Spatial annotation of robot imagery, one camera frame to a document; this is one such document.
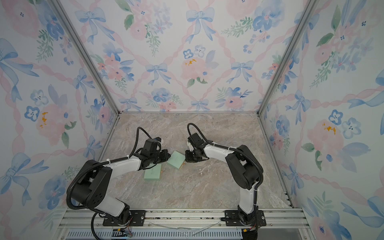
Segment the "small green jewelry box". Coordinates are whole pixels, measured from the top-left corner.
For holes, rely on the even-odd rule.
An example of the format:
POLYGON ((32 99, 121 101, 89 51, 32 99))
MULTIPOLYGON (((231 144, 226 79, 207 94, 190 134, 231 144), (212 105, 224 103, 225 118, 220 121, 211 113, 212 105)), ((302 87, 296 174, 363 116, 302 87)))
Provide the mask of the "small green jewelry box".
POLYGON ((145 181, 158 181, 161 178, 162 164, 150 164, 145 169, 144 180, 145 181))

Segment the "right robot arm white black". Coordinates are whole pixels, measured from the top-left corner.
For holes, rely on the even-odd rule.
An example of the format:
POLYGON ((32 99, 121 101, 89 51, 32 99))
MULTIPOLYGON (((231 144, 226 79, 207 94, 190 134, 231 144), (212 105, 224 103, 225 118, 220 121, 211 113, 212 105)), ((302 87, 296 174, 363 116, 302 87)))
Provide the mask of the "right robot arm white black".
POLYGON ((238 221, 244 226, 257 225, 257 191, 264 180, 264 171, 249 148, 245 145, 238 148, 222 146, 201 138, 197 133, 188 137, 187 144, 189 149, 185 153, 186 162, 198 163, 216 159, 228 165, 234 181, 240 188, 238 221))

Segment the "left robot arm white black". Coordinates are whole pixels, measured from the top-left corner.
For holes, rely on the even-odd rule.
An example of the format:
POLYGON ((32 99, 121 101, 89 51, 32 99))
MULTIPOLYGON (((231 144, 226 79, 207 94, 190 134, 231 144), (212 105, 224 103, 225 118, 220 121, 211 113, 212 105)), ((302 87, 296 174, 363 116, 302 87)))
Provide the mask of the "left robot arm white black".
POLYGON ((147 139, 144 147, 126 157, 96 162, 88 160, 67 189, 67 205, 72 210, 89 209, 103 214, 114 224, 126 225, 131 217, 130 206, 107 194, 110 181, 130 172, 147 170, 152 164, 166 162, 168 150, 162 149, 159 137, 147 139))

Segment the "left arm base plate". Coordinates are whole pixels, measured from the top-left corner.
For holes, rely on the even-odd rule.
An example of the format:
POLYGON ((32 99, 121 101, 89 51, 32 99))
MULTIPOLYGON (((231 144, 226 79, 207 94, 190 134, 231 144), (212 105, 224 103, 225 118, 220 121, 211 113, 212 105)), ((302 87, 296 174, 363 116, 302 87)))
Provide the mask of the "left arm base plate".
POLYGON ((104 227, 142 227, 147 211, 145 210, 129 210, 121 213, 118 217, 106 214, 103 221, 104 227))

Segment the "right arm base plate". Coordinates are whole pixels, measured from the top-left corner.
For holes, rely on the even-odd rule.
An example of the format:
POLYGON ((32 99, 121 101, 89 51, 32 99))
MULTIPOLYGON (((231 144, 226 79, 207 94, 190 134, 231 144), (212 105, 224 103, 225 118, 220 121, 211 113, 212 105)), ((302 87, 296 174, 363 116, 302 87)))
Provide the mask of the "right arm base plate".
POLYGON ((246 214, 239 210, 226 210, 225 216, 221 221, 225 222, 227 227, 265 227, 267 225, 264 212, 255 210, 246 214))

